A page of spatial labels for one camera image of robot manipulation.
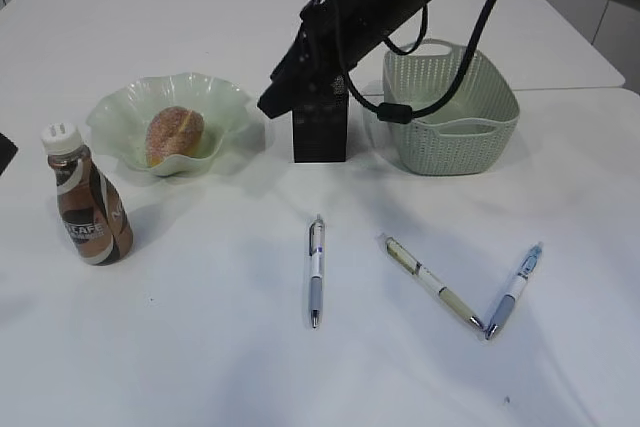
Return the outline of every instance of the glass bowl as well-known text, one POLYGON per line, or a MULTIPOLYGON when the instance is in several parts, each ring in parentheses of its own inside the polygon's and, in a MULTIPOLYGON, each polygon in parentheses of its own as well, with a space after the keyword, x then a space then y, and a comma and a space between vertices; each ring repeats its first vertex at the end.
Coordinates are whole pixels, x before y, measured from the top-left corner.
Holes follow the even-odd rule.
POLYGON ((91 148, 96 154, 121 159, 134 170, 158 176, 204 171, 223 143, 249 124, 251 97, 229 81, 186 72, 167 77, 145 77, 106 96, 87 117, 91 148), (167 107, 199 112, 204 132, 193 157, 170 155, 149 167, 145 140, 151 120, 167 107))

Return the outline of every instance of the white bottle cap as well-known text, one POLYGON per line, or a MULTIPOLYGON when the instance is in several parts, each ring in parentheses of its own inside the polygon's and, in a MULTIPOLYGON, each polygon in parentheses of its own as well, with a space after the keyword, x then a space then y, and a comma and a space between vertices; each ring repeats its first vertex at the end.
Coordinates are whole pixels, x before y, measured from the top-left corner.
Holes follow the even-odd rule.
POLYGON ((40 136, 47 155, 70 154, 84 145, 78 128, 71 122, 51 124, 40 136))

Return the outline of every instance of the basket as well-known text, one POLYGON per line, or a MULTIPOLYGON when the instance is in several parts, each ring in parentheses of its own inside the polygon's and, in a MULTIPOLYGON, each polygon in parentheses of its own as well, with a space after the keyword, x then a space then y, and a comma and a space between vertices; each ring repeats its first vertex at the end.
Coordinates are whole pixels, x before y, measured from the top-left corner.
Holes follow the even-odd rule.
MULTIPOLYGON (((438 100, 449 88, 465 47, 441 40, 424 46, 448 49, 439 55, 384 58, 385 102, 409 104, 414 110, 438 100)), ((476 52, 460 89, 438 112, 410 124, 391 124, 391 136, 402 162, 421 175, 465 175, 484 172, 498 160, 511 138, 520 108, 498 69, 476 52)))

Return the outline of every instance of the ballpoint pen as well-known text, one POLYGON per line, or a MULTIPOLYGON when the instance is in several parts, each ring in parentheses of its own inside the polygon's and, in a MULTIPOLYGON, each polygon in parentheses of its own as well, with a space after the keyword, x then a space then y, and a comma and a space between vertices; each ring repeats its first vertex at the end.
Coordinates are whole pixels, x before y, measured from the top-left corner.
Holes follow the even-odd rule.
POLYGON ((491 338, 493 338, 493 336, 500 332, 502 327, 504 327, 504 324, 516 305, 516 300, 518 300, 522 294, 524 286, 527 285, 529 276, 533 272, 533 269, 536 268, 540 255, 542 255, 541 242, 533 246, 522 261, 518 273, 511 281, 511 285, 507 289, 507 293, 502 297, 500 305, 498 305, 493 317, 491 317, 491 320, 489 321, 489 327, 487 327, 487 331, 484 334, 485 339, 491 340, 491 338))
POLYGON ((480 318, 465 304, 460 297, 454 294, 440 279, 418 262, 407 250, 393 237, 387 237, 385 244, 387 252, 400 263, 412 276, 417 277, 431 289, 442 302, 456 313, 462 320, 472 327, 483 331, 484 325, 480 318))
POLYGON ((311 257, 309 315, 311 326, 317 329, 322 315, 322 277, 324 275, 324 221, 320 215, 309 228, 309 256, 311 257))

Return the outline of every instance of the coffee bottle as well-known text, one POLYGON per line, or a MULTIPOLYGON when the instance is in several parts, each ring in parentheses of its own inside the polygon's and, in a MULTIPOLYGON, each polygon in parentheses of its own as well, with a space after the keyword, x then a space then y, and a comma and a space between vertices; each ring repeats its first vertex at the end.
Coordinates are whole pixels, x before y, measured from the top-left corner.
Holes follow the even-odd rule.
POLYGON ((93 163, 74 124, 48 126, 42 143, 56 174, 62 222, 80 256, 93 265, 117 262, 133 243, 118 192, 93 163))

